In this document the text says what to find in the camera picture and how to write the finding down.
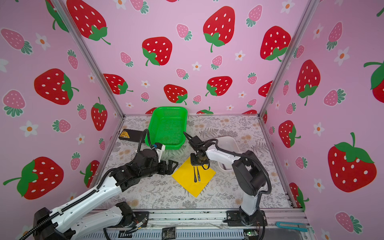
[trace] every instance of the pink strawberry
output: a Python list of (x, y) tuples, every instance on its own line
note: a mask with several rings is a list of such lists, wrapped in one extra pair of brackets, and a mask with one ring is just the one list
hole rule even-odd
[(181, 69), (181, 68), (176, 69), (176, 74), (179, 78), (182, 78), (184, 80), (189, 78), (188, 73), (184, 69)]
[(336, 221), (348, 232), (353, 233), (353, 231), (355, 231), (357, 234), (362, 233), (362, 225), (354, 216), (349, 216), (345, 212), (338, 212), (335, 214), (335, 218)]
[(200, 95), (196, 95), (194, 98), (193, 98), (193, 104), (195, 105), (198, 105), (200, 102), (201, 102), (201, 96)]
[(256, 99), (252, 99), (251, 101), (249, 101), (247, 104), (247, 108), (253, 107), (256, 104), (256, 101), (257, 101)]
[(147, 92), (143, 92), (141, 95), (141, 100), (147, 102), (149, 100), (149, 94)]
[(120, 59), (123, 63), (125, 63), (126, 66), (133, 67), (133, 62), (132, 62), (131, 57), (128, 54), (126, 54), (125, 52), (120, 53)]
[(24, 41), (20, 33), (7, 28), (2, 28), (0, 32), (12, 48), (20, 50), (23, 54), (30, 55), (32, 53), (32, 46), (28, 41)]
[(250, 73), (248, 74), (248, 80), (247, 82), (251, 85), (254, 85), (257, 81), (256, 73)]
[(329, 33), (328, 42), (327, 42), (328, 51), (331, 51), (337, 45), (337, 40), (341, 38), (342, 33), (343, 33), (343, 24), (342, 22), (338, 22), (333, 27), (332, 31)]
[(11, 117), (20, 117), (23, 114), (23, 108), (25, 108), (25, 101), (20, 92), (16, 90), (10, 90), (4, 97), (3, 103), (4, 111)]
[(347, 94), (341, 88), (337, 91), (333, 89), (325, 96), (324, 104), (333, 107), (336, 105), (336, 103), (340, 104), (342, 101), (344, 101), (346, 95)]
[(192, 32), (189, 31), (186, 25), (178, 24), (176, 30), (179, 37), (184, 38), (184, 40), (189, 41), (192, 39)]
[(80, 165), (80, 153), (75, 152), (71, 159), (72, 170), (75, 171), (79, 165)]
[(285, 80), (285, 82), (284, 82), (284, 87), (283, 87), (283, 95), (285, 96), (285, 95), (287, 95), (287, 93), (288, 93), (288, 89), (289, 89), (289, 81), (288, 80)]
[(218, 67), (223, 63), (223, 57), (221, 55), (218, 55), (212, 59), (211, 68), (213, 70), (218, 69)]
[(103, 138), (99, 139), (99, 145), (100, 145), (100, 149), (104, 151), (105, 150), (105, 141)]
[(307, 168), (308, 166), (308, 162), (307, 162), (307, 159), (305, 159), (305, 157), (296, 158), (295, 163), (296, 163), (296, 166), (300, 169)]
[(87, 119), (87, 110), (84, 108), (84, 105), (82, 104), (77, 105), (77, 111), (79, 111), (79, 117), (82, 120)]
[(261, 18), (262, 16), (262, 11), (263, 11), (263, 6), (257, 5), (254, 7), (252, 10), (249, 11), (248, 13), (248, 18), (247, 18), (247, 26), (249, 28), (253, 27), (256, 25), (256, 22)]
[(68, 50), (68, 62), (72, 66), (73, 69), (77, 69), (77, 66), (79, 65), (79, 62), (77, 61), (76, 54), (72, 49)]
[(53, 122), (53, 130), (55, 130), (56, 132), (60, 131), (60, 132), (66, 132), (68, 130), (71, 129), (71, 124), (65, 120), (65, 119), (62, 119), (62, 120), (56, 120)]

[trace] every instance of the red strawberry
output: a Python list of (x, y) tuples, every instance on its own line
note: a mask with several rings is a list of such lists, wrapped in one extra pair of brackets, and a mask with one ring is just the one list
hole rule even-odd
[(91, 185), (91, 182), (93, 180), (93, 177), (95, 176), (95, 173), (97, 171), (97, 168), (99, 167), (99, 161), (97, 160), (93, 160), (90, 164), (88, 164), (86, 170), (85, 170), (85, 173), (82, 173), (80, 171), (80, 173), (82, 175), (85, 175), (84, 176), (84, 183), (85, 185), (89, 188), (89, 186)]
[(182, 103), (184, 102), (187, 105), (187, 102), (185, 101), (188, 97), (188, 92), (185, 88), (167, 84), (164, 86), (164, 93), (166, 94), (168, 100), (172, 103)]
[(99, 139), (99, 145), (100, 145), (100, 149), (104, 151), (105, 150), (105, 141), (103, 138)]
[(349, 216), (345, 212), (338, 212), (335, 214), (335, 218), (336, 221), (348, 232), (353, 233), (353, 231), (355, 231), (357, 234), (362, 233), (362, 225), (354, 216)]
[(296, 92), (301, 98), (306, 98), (304, 106), (307, 105), (308, 96), (314, 94), (320, 83), (320, 72), (312, 60), (306, 60), (301, 66), (296, 82)]
[(133, 92), (133, 90), (128, 90), (128, 84), (124, 80), (124, 78), (115, 74), (104, 73), (103, 75), (105, 77), (105, 80), (107, 80), (107, 83), (114, 94), (117, 94), (117, 95), (124, 94), (127, 91)]
[(105, 106), (101, 104), (99, 97), (98, 99), (99, 102), (95, 103), (91, 109), (91, 117), (96, 130), (101, 131), (107, 121), (108, 112), (107, 109), (105, 109)]
[(59, 105), (68, 104), (73, 97), (71, 80), (60, 69), (53, 68), (35, 79), (35, 90), (43, 98)]
[(328, 165), (335, 186), (344, 192), (353, 192), (370, 184), (376, 177), (376, 167), (368, 153), (353, 145), (341, 142), (328, 152)]
[(163, 66), (168, 63), (170, 54), (172, 53), (171, 41), (164, 37), (148, 38), (142, 44), (143, 54), (153, 65)]
[(28, 41), (24, 41), (20, 33), (7, 28), (1, 28), (0, 32), (12, 48), (20, 50), (23, 54), (30, 55), (32, 53), (32, 46)]
[(342, 22), (338, 22), (333, 27), (332, 31), (329, 33), (328, 42), (327, 42), (328, 51), (331, 51), (337, 45), (337, 40), (341, 38), (342, 33), (343, 33), (343, 24)]
[(225, 6), (217, 10), (204, 23), (203, 33), (205, 40), (212, 46), (223, 46), (228, 43), (235, 32), (235, 11), (233, 8)]
[(73, 69), (77, 69), (77, 66), (79, 65), (79, 62), (77, 61), (76, 54), (72, 49), (68, 50), (68, 62), (72, 66)]
[(368, 62), (364, 64), (364, 67), (369, 65), (380, 65), (371, 76), (371, 89), (373, 96), (384, 103), (384, 62)]
[(32, 200), (56, 188), (63, 177), (64, 171), (59, 165), (47, 157), (38, 157), (23, 168), (21, 177), (7, 180), (3, 185), (20, 179), (17, 191), (22, 197)]
[(287, 148), (290, 148), (295, 144), (295, 138), (301, 138), (301, 136), (296, 137), (296, 128), (290, 120), (280, 124), (278, 132), (283, 144)]
[(78, 168), (79, 165), (80, 165), (80, 153), (75, 152), (72, 155), (72, 159), (71, 159), (71, 168), (72, 168), (72, 170), (75, 171)]
[(20, 92), (16, 90), (10, 90), (4, 97), (3, 103), (6, 105), (3, 109), (7, 115), (11, 117), (20, 117), (23, 114), (23, 108), (25, 108), (25, 101)]
[(283, 55), (291, 42), (291, 35), (279, 26), (273, 26), (264, 35), (260, 56), (265, 60), (273, 60)]
[(284, 82), (284, 87), (283, 87), (283, 95), (285, 96), (285, 95), (287, 95), (287, 93), (288, 93), (288, 89), (289, 89), (289, 81), (288, 80), (285, 80), (285, 82)]
[(232, 78), (228, 76), (214, 77), (207, 82), (207, 94), (210, 93), (213, 96), (221, 96), (227, 92), (229, 87), (232, 85)]
[(272, 81), (262, 85), (260, 88), (259, 88), (259, 95), (263, 96), (263, 97), (266, 97), (266, 95), (268, 94), (269, 92), (269, 89), (271, 88), (271, 85), (272, 85)]
[(107, 36), (107, 23), (102, 15), (82, 0), (67, 0), (67, 8), (81, 35), (94, 41)]

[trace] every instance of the table surface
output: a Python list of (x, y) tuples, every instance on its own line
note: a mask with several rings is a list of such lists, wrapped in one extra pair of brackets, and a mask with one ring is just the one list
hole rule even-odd
[[(127, 116), (122, 128), (142, 131), (148, 128), (150, 120), (151, 116)], [(199, 136), (203, 141), (231, 136), (236, 140), (240, 151), (253, 151), (267, 170), (272, 183), (272, 193), (262, 195), (260, 207), (291, 207), (256, 116), (189, 115), (186, 132), (191, 136)], [(135, 156), (136, 149), (136, 142), (117, 139), (103, 174), (110, 168), (130, 162)], [(186, 141), (179, 150), (165, 150), (162, 159), (177, 161), (181, 166), (192, 152), (193, 149)], [(155, 174), (141, 179), (137, 185), (110, 198), (96, 209), (108, 209), (122, 201), (127, 202), (133, 209), (238, 208), (242, 203), (243, 191), (237, 183), (235, 174), (221, 172), (217, 162), (211, 162), (210, 167), (216, 174), (197, 198), (186, 191), (172, 176)]]

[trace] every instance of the white flower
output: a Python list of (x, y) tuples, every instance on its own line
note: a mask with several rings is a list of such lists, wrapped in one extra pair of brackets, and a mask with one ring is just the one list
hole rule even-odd
[(321, 238), (324, 239), (324, 240), (332, 240), (332, 239), (329, 237), (329, 232), (326, 232), (326, 231), (324, 231), (323, 229), (321, 229)]
[(150, 84), (148, 83), (148, 81), (141, 81), (141, 85), (144, 86), (145, 88), (148, 88), (148, 86), (150, 86)]
[(27, 121), (27, 122), (26, 122), (26, 126), (21, 126), (20, 129), (23, 130), (23, 131), (25, 131), (25, 132), (24, 132), (24, 135), (25, 135), (26, 137), (28, 137), (28, 136), (31, 135), (31, 134), (32, 134), (32, 135), (37, 135), (37, 131), (36, 131), (36, 129), (37, 129), (38, 126), (39, 126), (39, 125), (37, 125), (37, 124), (32, 125), (31, 121)]
[(292, 0), (288, 0), (286, 2), (281, 3), (283, 5), (283, 8), (281, 9), (280, 13), (286, 12), (289, 13), (291, 7), (295, 5), (295, 3), (292, 2)]
[(348, 50), (349, 50), (349, 47), (344, 49), (344, 51), (339, 49), (339, 51), (337, 52), (338, 56), (333, 61), (339, 62), (339, 66), (341, 66), (343, 64), (344, 60), (349, 59)]
[(40, 36), (38, 33), (36, 33), (36, 43), (41, 45), (41, 47), (46, 50), (49, 48), (51, 45), (47, 42), (47, 37), (46, 36)]
[(235, 53), (235, 56), (236, 56), (235, 60), (240, 60), (240, 61), (242, 61), (242, 60), (243, 60), (243, 57), (245, 56), (245, 54), (243, 53), (243, 50), (240, 50), (240, 52)]
[(115, 3), (116, 3), (116, 8), (117, 9), (120, 9), (120, 8), (122, 8), (122, 9), (126, 9), (125, 8), (125, 3), (127, 2), (127, 0), (113, 0)]
[(195, 70), (200, 71), (201, 65), (198, 62), (196, 62), (195, 64), (192, 64), (192, 67), (194, 71)]
[(21, 231), (21, 233), (19, 234), (19, 235), (17, 235), (16, 237), (15, 237), (15, 239), (20, 239), (22, 236), (24, 236), (29, 230), (31, 230), (32, 229), (32, 227), (33, 226), (30, 226), (30, 227), (28, 227), (28, 226), (23, 226), (23, 230)]
[(323, 127), (321, 127), (321, 122), (317, 125), (314, 124), (313, 127), (314, 127), (313, 134), (317, 133), (317, 135), (319, 135), (319, 137), (321, 136), (321, 132), (324, 132), (324, 130), (325, 130)]
[(80, 145), (84, 143), (85, 136), (82, 136), (81, 133), (79, 133), (79, 137), (76, 138), (77, 144)]
[(5, 68), (5, 65), (7, 65), (8, 64), (8, 61), (7, 60), (5, 60), (5, 59), (1, 59), (0, 58), (0, 71), (2, 71), (2, 72), (7, 72), (7, 69)]
[(320, 37), (320, 32), (323, 30), (323, 26), (320, 25), (319, 23), (319, 26), (317, 26), (317, 28), (315, 30), (313, 30), (313, 39), (315, 38), (319, 38)]
[(244, 98), (246, 95), (246, 93), (244, 93), (244, 91), (242, 91), (241, 93), (239, 93), (239, 98)]
[(321, 190), (325, 189), (324, 185), (321, 184), (321, 179), (316, 180), (316, 178), (314, 178), (313, 180), (314, 180), (313, 187), (317, 188), (317, 190), (319, 190), (319, 193), (321, 193)]

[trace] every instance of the strawberry print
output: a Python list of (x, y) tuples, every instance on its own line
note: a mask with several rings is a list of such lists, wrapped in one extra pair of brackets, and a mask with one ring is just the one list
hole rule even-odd
[(24, 41), (24, 38), (20, 33), (7, 28), (1, 28), (0, 32), (12, 48), (20, 50), (23, 54), (30, 55), (32, 53), (31, 44), (28, 41)]
[(94, 41), (102, 39), (111, 45), (103, 39), (107, 36), (107, 23), (96, 9), (82, 0), (67, 0), (67, 8), (81, 35)]
[(104, 73), (103, 75), (105, 77), (105, 80), (107, 80), (107, 83), (114, 94), (121, 95), (126, 93), (127, 91), (133, 92), (133, 90), (128, 90), (128, 84), (124, 80), (124, 78), (115, 74)]
[(371, 90), (373, 96), (380, 102), (384, 103), (384, 62), (368, 62), (364, 67), (369, 65), (379, 65), (371, 76)]
[(68, 104), (73, 97), (71, 80), (63, 71), (57, 68), (50, 69), (35, 79), (35, 91), (43, 98), (59, 105)]
[(71, 159), (71, 168), (73, 171), (75, 171), (79, 165), (80, 165), (80, 153), (78, 152), (75, 152), (73, 155), (72, 155), (72, 159)]
[(306, 60), (301, 66), (296, 82), (296, 92), (301, 98), (306, 98), (304, 106), (307, 105), (308, 96), (314, 94), (320, 83), (320, 72), (312, 60)]
[(229, 87), (232, 85), (232, 78), (228, 76), (214, 77), (207, 82), (207, 94), (210, 93), (212, 96), (221, 96), (227, 92)]
[(248, 74), (248, 80), (247, 82), (251, 85), (254, 85), (257, 81), (256, 73), (250, 73)]
[(193, 98), (193, 104), (195, 105), (198, 105), (200, 102), (201, 102), (201, 96), (200, 95), (196, 95), (194, 98)]
[(185, 101), (188, 97), (188, 92), (185, 88), (167, 84), (164, 86), (164, 93), (166, 94), (168, 100), (172, 103), (182, 103), (184, 102), (187, 105), (187, 102)]
[(142, 43), (143, 54), (153, 65), (163, 66), (168, 63), (172, 53), (171, 41), (163, 36), (145, 39)]
[(82, 119), (82, 120), (86, 120), (87, 119), (87, 110), (84, 108), (84, 105), (82, 104), (79, 104), (77, 105), (77, 111), (79, 112), (79, 117)]
[(4, 103), (4, 111), (6, 115), (11, 117), (20, 117), (24, 111), (22, 110), (25, 108), (25, 101), (21, 93), (17, 90), (10, 90), (4, 97), (3, 97), (3, 103)]
[(121, 52), (120, 53), (120, 59), (123, 63), (125, 63), (125, 65), (129, 68), (133, 67), (133, 61), (132, 61), (132, 58), (126, 54), (125, 52)]
[(52, 159), (38, 157), (22, 170), (22, 176), (9, 179), (3, 185), (20, 179), (17, 191), (28, 200), (37, 199), (56, 188), (63, 180), (64, 171)]
[(290, 120), (280, 124), (278, 132), (280, 139), (287, 148), (290, 148), (295, 144), (296, 138), (301, 138), (301, 136), (296, 137), (296, 127)]
[(144, 2), (143, 0), (130, 0), (132, 7), (136, 11), (140, 11), (141, 14), (147, 14), (149, 12), (149, 6), (147, 5), (147, 2)]
[(338, 22), (333, 27), (332, 31), (329, 33), (328, 42), (327, 42), (328, 51), (331, 51), (337, 45), (337, 41), (341, 38), (342, 33), (343, 33), (343, 24), (342, 22)]
[(370, 184), (376, 177), (376, 167), (368, 153), (353, 145), (341, 142), (328, 152), (328, 165), (335, 186), (344, 192), (356, 191)]
[(336, 221), (348, 232), (357, 234), (362, 233), (362, 225), (360, 221), (357, 220), (354, 216), (348, 215), (345, 212), (338, 212), (335, 214)]
[(192, 32), (189, 31), (188, 27), (184, 24), (178, 24), (176, 26), (177, 34), (179, 37), (184, 38), (185, 41), (192, 39)]
[(189, 78), (188, 73), (184, 69), (181, 69), (181, 68), (176, 69), (176, 74), (179, 78), (182, 78), (184, 80), (187, 80)]
[(220, 47), (227, 44), (232, 39), (234, 32), (235, 11), (228, 6), (217, 10), (203, 26), (205, 40), (211, 43), (211, 53), (213, 45)]
[(105, 106), (101, 104), (99, 97), (98, 99), (99, 102), (95, 103), (91, 109), (91, 117), (96, 130), (101, 131), (107, 121), (108, 112), (107, 109), (105, 109)]
[(265, 33), (262, 46), (260, 48), (260, 57), (265, 60), (273, 60), (283, 55), (291, 42), (291, 35), (279, 26), (273, 26)]
[(87, 186), (87, 188), (89, 188), (89, 186), (91, 185), (91, 182), (93, 180), (93, 177), (95, 176), (95, 173), (97, 171), (97, 168), (99, 167), (99, 164), (100, 164), (99, 161), (93, 160), (90, 164), (88, 164), (87, 168), (85, 169), (85, 173), (82, 173), (80, 171), (82, 175), (85, 175), (84, 183)]
[(248, 18), (246, 21), (247, 27), (251, 28), (254, 25), (256, 25), (256, 22), (260, 20), (262, 16), (262, 11), (263, 11), (263, 6), (260, 4), (249, 11)]
[(77, 69), (77, 66), (79, 65), (79, 62), (77, 61), (76, 54), (72, 49), (68, 50), (68, 62), (72, 66), (73, 69)]

